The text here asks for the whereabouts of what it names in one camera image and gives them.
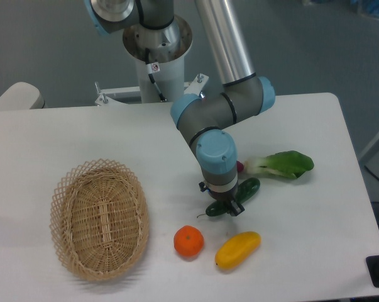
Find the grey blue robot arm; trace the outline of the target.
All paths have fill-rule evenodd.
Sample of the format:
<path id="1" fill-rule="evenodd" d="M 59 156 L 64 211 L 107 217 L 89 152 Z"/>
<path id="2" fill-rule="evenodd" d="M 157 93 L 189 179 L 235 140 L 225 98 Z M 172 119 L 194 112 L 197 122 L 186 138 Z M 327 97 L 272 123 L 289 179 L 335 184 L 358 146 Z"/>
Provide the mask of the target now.
<path id="1" fill-rule="evenodd" d="M 251 63 L 232 1 L 197 1 L 222 85 L 210 94 L 207 78 L 184 84 L 184 58 L 193 44 L 189 24 L 176 14 L 173 1 L 86 1 L 86 10 L 102 35 L 123 34 L 126 52 L 136 64 L 141 100 L 169 102 L 178 131 L 198 161 L 200 189 L 236 216 L 237 150 L 226 128 L 271 108 L 275 91 Z"/>

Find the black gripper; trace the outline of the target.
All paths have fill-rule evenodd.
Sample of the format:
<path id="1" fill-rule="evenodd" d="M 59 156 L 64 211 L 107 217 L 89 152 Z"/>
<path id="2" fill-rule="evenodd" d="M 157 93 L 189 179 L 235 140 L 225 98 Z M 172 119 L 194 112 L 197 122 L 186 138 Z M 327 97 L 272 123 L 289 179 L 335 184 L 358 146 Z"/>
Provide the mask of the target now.
<path id="1" fill-rule="evenodd" d="M 238 185 L 235 185 L 229 191 L 221 193 L 208 189 L 208 193 L 213 199 L 224 202 L 226 212 L 231 216 L 238 216 L 244 211 L 243 205 L 235 200 L 237 191 Z"/>

